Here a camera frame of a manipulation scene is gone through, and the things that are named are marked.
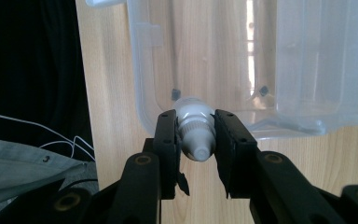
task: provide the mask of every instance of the screw hole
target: screw hole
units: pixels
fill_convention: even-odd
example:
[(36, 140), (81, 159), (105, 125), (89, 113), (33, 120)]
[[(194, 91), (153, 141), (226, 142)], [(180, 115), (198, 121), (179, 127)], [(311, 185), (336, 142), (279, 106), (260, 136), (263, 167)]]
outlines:
[(266, 96), (267, 94), (269, 94), (269, 88), (267, 86), (264, 86), (260, 89), (259, 92), (261, 96)]
[(137, 158), (135, 158), (135, 163), (138, 165), (146, 165), (148, 163), (150, 163), (152, 161), (152, 159), (148, 156), (139, 156)]
[(77, 206), (81, 201), (81, 198), (78, 194), (70, 192), (67, 195), (61, 197), (55, 204), (55, 210), (59, 212), (65, 212), (71, 208)]
[(282, 162), (282, 158), (277, 155), (274, 155), (274, 154), (267, 154), (264, 157), (264, 159), (266, 161), (273, 162), (273, 163), (281, 163)]

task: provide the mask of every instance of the cable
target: cable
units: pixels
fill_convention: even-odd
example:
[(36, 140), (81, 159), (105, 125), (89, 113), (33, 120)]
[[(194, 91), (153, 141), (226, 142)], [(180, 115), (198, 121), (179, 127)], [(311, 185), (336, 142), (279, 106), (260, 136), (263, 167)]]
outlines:
[(39, 123), (36, 123), (36, 122), (32, 122), (32, 121), (28, 121), (28, 120), (25, 120), (25, 119), (14, 119), (12, 117), (8, 117), (8, 116), (3, 116), (3, 115), (0, 115), (0, 119), (8, 119), (8, 120), (13, 120), (13, 121), (17, 121), (17, 122), (20, 122), (20, 123), (26, 123), (26, 124), (32, 124), (34, 126), (38, 126), (40, 128), (43, 128), (51, 133), (55, 133), (57, 134), (59, 137), (65, 139), (66, 141), (56, 141), (56, 142), (51, 142), (51, 143), (47, 143), (47, 144), (44, 144), (42, 147), (46, 147), (46, 146), (49, 146), (49, 145), (52, 145), (52, 144), (56, 144), (56, 143), (67, 143), (69, 145), (72, 146), (72, 156), (71, 158), (73, 158), (74, 154), (75, 154), (75, 147), (79, 147), (80, 149), (82, 149), (87, 155), (89, 155), (94, 161), (95, 159), (88, 153), (88, 151), (86, 149), (84, 149), (83, 147), (81, 147), (80, 145), (76, 144), (75, 143), (75, 140), (78, 138), (80, 139), (83, 143), (85, 143), (89, 148), (91, 148), (93, 150), (93, 148), (85, 141), (83, 140), (81, 137), (79, 136), (75, 136), (74, 138), (74, 141), (72, 142), (71, 144), (71, 140), (69, 140), (69, 138), (63, 136), (62, 134), (60, 133), (57, 133), (55, 132), (54, 130), (50, 129), (49, 127), (46, 127), (45, 125), (42, 125), (42, 124), (39, 124)]
[(83, 138), (79, 137), (79, 136), (75, 136), (74, 138), (74, 142), (76, 141), (76, 139), (79, 139), (80, 141), (82, 141), (84, 144), (86, 144), (86, 146), (88, 146), (90, 149), (94, 150), (94, 148), (92, 146), (89, 145), (89, 143), (87, 143), (85, 140), (83, 140)]
[(84, 182), (90, 182), (90, 181), (98, 181), (98, 179), (82, 179), (82, 180), (77, 180), (77, 181), (74, 181), (74, 182), (70, 183), (69, 185), (63, 187), (61, 190), (69, 189), (69, 188), (71, 188), (73, 185), (80, 184), (80, 183), (84, 183)]
[(72, 144), (71, 144), (70, 142), (67, 142), (67, 141), (55, 141), (55, 142), (50, 142), (50, 143), (44, 144), (44, 145), (41, 146), (41, 147), (47, 147), (47, 146), (50, 146), (50, 145), (53, 145), (53, 144), (57, 144), (57, 143), (66, 143), (66, 144), (68, 144), (69, 146), (72, 147)]

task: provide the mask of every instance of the white cable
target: white cable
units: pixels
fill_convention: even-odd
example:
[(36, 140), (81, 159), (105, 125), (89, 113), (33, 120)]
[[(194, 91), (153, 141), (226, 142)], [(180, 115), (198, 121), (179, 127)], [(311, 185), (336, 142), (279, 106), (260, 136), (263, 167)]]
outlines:
[(76, 141), (76, 139), (79, 139), (80, 141), (82, 141), (84, 144), (86, 144), (86, 146), (88, 146), (90, 149), (94, 150), (94, 148), (92, 146), (89, 145), (89, 143), (87, 143), (85, 140), (83, 140), (83, 138), (81, 138), (80, 136), (75, 136), (74, 138), (74, 142)]
[(90, 158), (92, 158), (94, 161), (94, 157), (91, 156), (91, 154), (88, 153), (88, 151), (86, 149), (84, 149), (83, 147), (79, 146), (78, 144), (75, 144), (75, 140), (74, 139), (74, 143), (71, 144), (71, 142), (67, 142), (67, 141), (55, 141), (55, 142), (50, 142), (50, 143), (46, 143), (44, 144), (43, 146), (41, 147), (46, 147), (46, 146), (49, 146), (49, 145), (53, 145), (53, 144), (58, 144), (58, 143), (65, 143), (65, 144), (68, 144), (69, 146), (71, 146), (71, 149), (72, 149), (72, 154), (71, 154), (71, 158), (74, 157), (74, 154), (75, 154), (75, 146), (79, 147), (81, 150), (83, 150), (87, 155), (89, 155)]
[(46, 127), (45, 125), (42, 125), (42, 124), (39, 124), (39, 123), (36, 123), (36, 122), (32, 122), (32, 121), (28, 121), (28, 120), (25, 120), (25, 119), (14, 119), (14, 118), (11, 118), (11, 117), (8, 117), (8, 116), (3, 116), (3, 115), (0, 115), (0, 119), (9, 119), (9, 120), (13, 120), (13, 121), (17, 121), (17, 122), (21, 122), (21, 123), (26, 123), (26, 124), (32, 124), (32, 125), (35, 125), (35, 126), (38, 126), (40, 128), (44, 128), (46, 130), (48, 130), (49, 132), (51, 133), (55, 133), (57, 134), (59, 137), (65, 139), (66, 141), (57, 141), (57, 142), (52, 142), (52, 143), (47, 143), (47, 144), (44, 144), (42, 147), (45, 147), (45, 146), (48, 146), (48, 145), (51, 145), (51, 144), (55, 144), (55, 143), (67, 143), (69, 145), (72, 146), (72, 156), (71, 158), (73, 157), (74, 155), (74, 151), (75, 151), (75, 146), (79, 147), (80, 149), (82, 149), (86, 154), (88, 154), (94, 161), (95, 159), (88, 153), (88, 151), (86, 149), (84, 149), (83, 147), (81, 147), (80, 145), (76, 144), (75, 143), (75, 140), (78, 138), (80, 139), (82, 142), (84, 142), (89, 148), (91, 148), (93, 150), (93, 148), (88, 144), (86, 143), (86, 141), (84, 141), (81, 137), (79, 136), (75, 136), (74, 138), (74, 141), (73, 141), (73, 144), (71, 144), (71, 140), (69, 140), (69, 138), (63, 136), (62, 134), (60, 133), (57, 133), (55, 132), (54, 130), (50, 129), (49, 127)]
[(67, 141), (55, 141), (55, 142), (50, 142), (50, 143), (44, 144), (44, 145), (41, 146), (41, 147), (47, 147), (47, 146), (50, 146), (50, 145), (53, 145), (53, 144), (57, 144), (57, 143), (65, 143), (65, 144), (68, 144), (69, 146), (72, 147), (72, 144), (71, 144), (70, 142), (67, 142)]

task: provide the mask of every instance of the wood grain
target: wood grain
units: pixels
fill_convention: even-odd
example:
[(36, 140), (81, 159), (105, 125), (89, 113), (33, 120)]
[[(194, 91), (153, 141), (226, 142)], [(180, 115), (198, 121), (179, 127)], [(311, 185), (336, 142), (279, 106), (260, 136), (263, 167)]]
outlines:
[(150, 22), (161, 26), (153, 49), (158, 105), (167, 110), (172, 89), (214, 107), (248, 108), (247, 8), (244, 0), (150, 0)]
[[(126, 159), (141, 151), (149, 136), (135, 110), (126, 6), (97, 9), (87, 7), (83, 0), (76, 0), (76, 4), (98, 177), (103, 189), (120, 179)], [(210, 9), (204, 10), (201, 13), (209, 13)], [(195, 19), (186, 18), (182, 23), (192, 20)], [(183, 25), (174, 26), (174, 29), (183, 29)], [(202, 36), (180, 32), (186, 34), (176, 41), (182, 43), (188, 39), (193, 44), (203, 44)], [(175, 48), (178, 57), (183, 54), (180, 51), (191, 50), (186, 44), (175, 45)], [(156, 53), (154, 57), (162, 58), (168, 53)], [(171, 69), (182, 69), (185, 73), (202, 68), (197, 62), (179, 64)], [(283, 153), (313, 185), (335, 194), (339, 194), (345, 185), (358, 184), (358, 127), (342, 128), (320, 137), (259, 141), (259, 147)], [(183, 157), (181, 170), (186, 174), (191, 196), (177, 190), (175, 200), (164, 201), (162, 223), (253, 223), (247, 200), (225, 198), (214, 158), (199, 163)]]

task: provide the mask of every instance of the white plastic cap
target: white plastic cap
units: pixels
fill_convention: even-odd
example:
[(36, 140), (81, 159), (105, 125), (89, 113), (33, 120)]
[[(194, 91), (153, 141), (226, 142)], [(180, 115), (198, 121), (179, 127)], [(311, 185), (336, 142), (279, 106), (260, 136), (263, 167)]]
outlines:
[(175, 102), (182, 137), (182, 150), (193, 161), (207, 161), (214, 152), (215, 131), (213, 109), (195, 97)]

